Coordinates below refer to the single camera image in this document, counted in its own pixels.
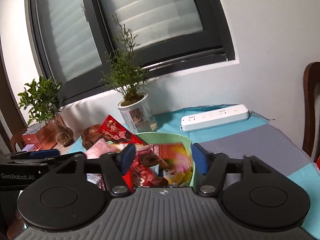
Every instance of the electrical outlet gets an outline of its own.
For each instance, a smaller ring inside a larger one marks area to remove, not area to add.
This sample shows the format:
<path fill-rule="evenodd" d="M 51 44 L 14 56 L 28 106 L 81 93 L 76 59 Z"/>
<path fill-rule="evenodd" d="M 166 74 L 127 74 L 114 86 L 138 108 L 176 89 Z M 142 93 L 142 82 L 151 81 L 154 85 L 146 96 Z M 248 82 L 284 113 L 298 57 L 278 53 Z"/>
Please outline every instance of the electrical outlet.
<path fill-rule="evenodd" d="M 248 118 L 249 111 L 245 105 L 236 105 L 204 113 L 186 115 L 181 118 L 181 127 L 184 131 L 193 131 L 247 120 Z"/>

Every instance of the red box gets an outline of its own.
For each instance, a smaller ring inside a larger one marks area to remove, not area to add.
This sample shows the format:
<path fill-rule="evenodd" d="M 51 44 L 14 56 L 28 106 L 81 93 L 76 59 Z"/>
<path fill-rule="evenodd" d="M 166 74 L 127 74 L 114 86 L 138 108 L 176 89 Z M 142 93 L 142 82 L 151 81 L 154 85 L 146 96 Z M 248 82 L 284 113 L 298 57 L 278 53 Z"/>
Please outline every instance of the red box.
<path fill-rule="evenodd" d="M 54 126 L 49 122 L 37 131 L 22 135 L 22 138 L 26 144 L 35 144 L 37 148 L 49 150 L 57 144 L 55 136 Z"/>

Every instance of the white wall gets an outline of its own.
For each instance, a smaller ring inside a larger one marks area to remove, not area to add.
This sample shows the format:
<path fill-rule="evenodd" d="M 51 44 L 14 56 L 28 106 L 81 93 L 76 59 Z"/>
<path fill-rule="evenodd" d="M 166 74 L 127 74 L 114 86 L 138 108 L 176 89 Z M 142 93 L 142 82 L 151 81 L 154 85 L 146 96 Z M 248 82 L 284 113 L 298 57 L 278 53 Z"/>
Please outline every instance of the white wall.
<path fill-rule="evenodd" d="M 6 1 L 0 0 L 0 8 Z M 271 123 L 302 147 L 302 77 L 308 63 L 320 60 L 320 0 L 221 2 L 236 46 L 237 60 L 152 80 L 145 90 L 152 98 L 154 112 L 188 106 L 243 103 L 253 111 L 274 118 Z M 2 46 L 9 47 L 10 41 L 2 41 Z M 24 53 L 29 53 L 30 60 L 29 47 Z M 34 75 L 34 62 L 30 60 L 26 64 Z M 14 68 L 15 64 L 10 62 L 6 67 Z M 13 86 L 22 84 L 17 78 L 11 82 Z M 118 94 L 108 91 L 66 106 L 62 110 L 63 116 L 75 131 L 101 123 L 107 114 L 122 120 L 116 109 L 120 99 Z"/>
<path fill-rule="evenodd" d="M 32 56 L 24 0 L 0 0 L 0 36 L 4 65 L 17 102 L 25 83 L 39 79 Z M 28 121 L 28 110 L 21 110 Z"/>

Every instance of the window handle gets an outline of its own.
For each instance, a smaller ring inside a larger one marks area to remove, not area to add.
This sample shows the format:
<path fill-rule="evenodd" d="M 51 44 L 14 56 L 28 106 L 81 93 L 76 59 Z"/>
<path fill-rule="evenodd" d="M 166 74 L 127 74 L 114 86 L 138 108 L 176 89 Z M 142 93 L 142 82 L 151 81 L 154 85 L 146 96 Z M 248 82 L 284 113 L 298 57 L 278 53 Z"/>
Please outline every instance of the window handle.
<path fill-rule="evenodd" d="M 87 18 L 87 14 L 86 14 L 86 12 L 85 12 L 85 7 L 84 7 L 84 4 L 83 4 L 83 3 L 81 4 L 81 10 L 82 10 L 83 13 L 84 13 L 85 20 L 86 20 L 87 22 L 89 22 L 89 21 L 88 21 L 88 18 Z"/>

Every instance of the stack of boxes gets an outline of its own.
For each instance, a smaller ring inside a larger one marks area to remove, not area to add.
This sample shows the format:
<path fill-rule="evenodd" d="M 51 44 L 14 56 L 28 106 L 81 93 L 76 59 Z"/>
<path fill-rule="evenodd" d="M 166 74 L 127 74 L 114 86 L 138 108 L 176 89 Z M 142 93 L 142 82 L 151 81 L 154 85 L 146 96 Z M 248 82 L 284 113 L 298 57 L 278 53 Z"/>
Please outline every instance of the stack of boxes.
<path fill-rule="evenodd" d="M 56 131 L 51 122 L 34 124 L 22 135 L 27 146 L 24 151 L 49 150 L 56 144 Z"/>

